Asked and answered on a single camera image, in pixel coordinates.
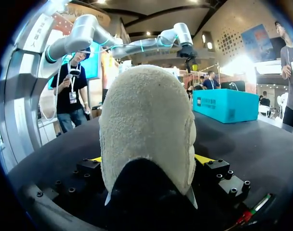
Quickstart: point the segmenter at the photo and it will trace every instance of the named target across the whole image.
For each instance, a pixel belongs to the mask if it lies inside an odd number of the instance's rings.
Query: yellow tape
[[[196,155],[196,154],[195,154],[195,158],[196,158],[200,163],[202,163],[202,164],[207,163],[207,162],[209,162],[209,161],[214,161],[214,160],[209,159],[209,158],[207,158],[207,157],[204,157],[204,156],[201,156],[201,155]],[[96,161],[98,161],[98,162],[102,162],[102,157],[98,157],[98,158],[91,159],[91,160],[96,160]]]

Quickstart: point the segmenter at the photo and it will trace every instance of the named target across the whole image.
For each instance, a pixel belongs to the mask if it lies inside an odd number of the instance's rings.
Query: display panel
[[[100,45],[93,42],[90,46],[90,49],[91,49],[90,57],[87,60],[82,61],[81,65],[85,69],[85,75],[87,79],[100,78],[100,76],[98,75],[98,57],[99,57]],[[65,59],[62,62],[62,65],[68,63],[68,61],[72,57],[73,56],[71,54],[66,55]],[[53,80],[53,77],[49,79],[48,81],[49,90],[53,89],[51,87],[52,80]]]

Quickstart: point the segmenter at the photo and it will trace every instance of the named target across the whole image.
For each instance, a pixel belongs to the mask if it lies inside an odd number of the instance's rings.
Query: ceiling light
[[[212,45],[212,43],[211,43],[211,42],[208,42],[208,44],[207,44],[207,45],[208,45],[208,49],[210,49],[210,50],[211,50],[211,49],[213,49],[213,45]]]

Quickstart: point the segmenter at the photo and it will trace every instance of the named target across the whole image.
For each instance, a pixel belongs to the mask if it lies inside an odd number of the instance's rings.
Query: white fuzzy fabric
[[[181,194],[195,171],[194,115],[181,83],[161,67],[141,65],[111,85],[99,119],[102,174],[109,192],[124,168],[139,157],[156,163]]]

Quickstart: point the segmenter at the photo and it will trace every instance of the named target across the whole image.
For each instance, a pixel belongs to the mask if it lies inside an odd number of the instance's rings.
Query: black t-shirt
[[[67,63],[63,64],[61,67],[60,78],[59,78],[59,85],[63,82],[65,77],[68,75]],[[56,81],[58,78],[58,74],[53,77],[53,81],[51,83],[52,88],[56,88]],[[81,66],[81,72],[79,77],[75,77],[74,82],[74,92],[76,93],[76,103],[70,103],[69,101],[69,93],[71,92],[71,85],[68,88],[64,88],[60,94],[58,95],[58,102],[56,106],[56,112],[58,114],[64,113],[72,113],[73,111],[79,110],[82,108],[82,105],[79,101],[79,90],[87,86],[87,79],[85,76],[85,70],[83,66]]]
[[[269,107],[270,104],[271,104],[271,102],[270,102],[270,100],[269,100],[268,98],[262,98],[262,99],[260,100],[260,104],[263,105],[263,106],[267,106],[267,107]]]

